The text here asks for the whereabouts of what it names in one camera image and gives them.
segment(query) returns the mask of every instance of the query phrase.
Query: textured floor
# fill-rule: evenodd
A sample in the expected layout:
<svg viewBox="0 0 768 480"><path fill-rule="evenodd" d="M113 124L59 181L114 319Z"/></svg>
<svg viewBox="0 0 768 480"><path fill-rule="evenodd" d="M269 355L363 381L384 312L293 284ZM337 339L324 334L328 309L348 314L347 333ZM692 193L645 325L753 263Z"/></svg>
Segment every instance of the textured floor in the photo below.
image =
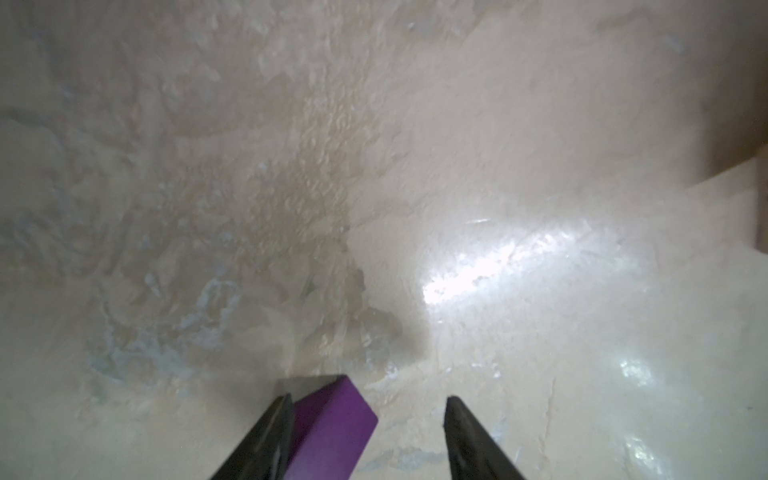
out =
<svg viewBox="0 0 768 480"><path fill-rule="evenodd" d="M448 394L529 480L765 478L767 5L0 2L0 477L346 372L355 478L448 478Z"/></svg>

